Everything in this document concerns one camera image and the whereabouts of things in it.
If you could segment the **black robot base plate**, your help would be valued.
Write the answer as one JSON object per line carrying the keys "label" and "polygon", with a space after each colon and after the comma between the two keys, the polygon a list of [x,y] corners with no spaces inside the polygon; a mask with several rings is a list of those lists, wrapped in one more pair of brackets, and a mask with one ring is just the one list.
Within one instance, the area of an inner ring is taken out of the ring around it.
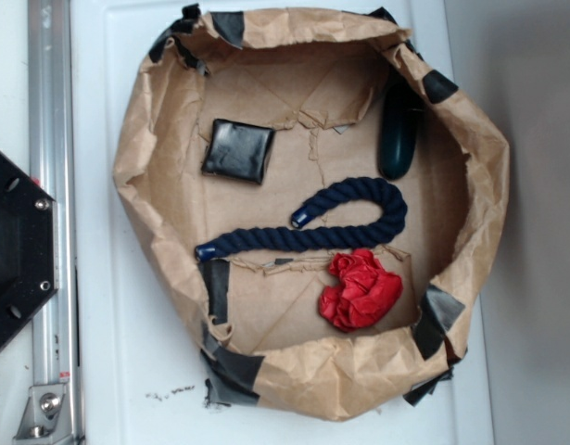
{"label": "black robot base plate", "polygon": [[57,290],[55,210],[0,151],[0,352]]}

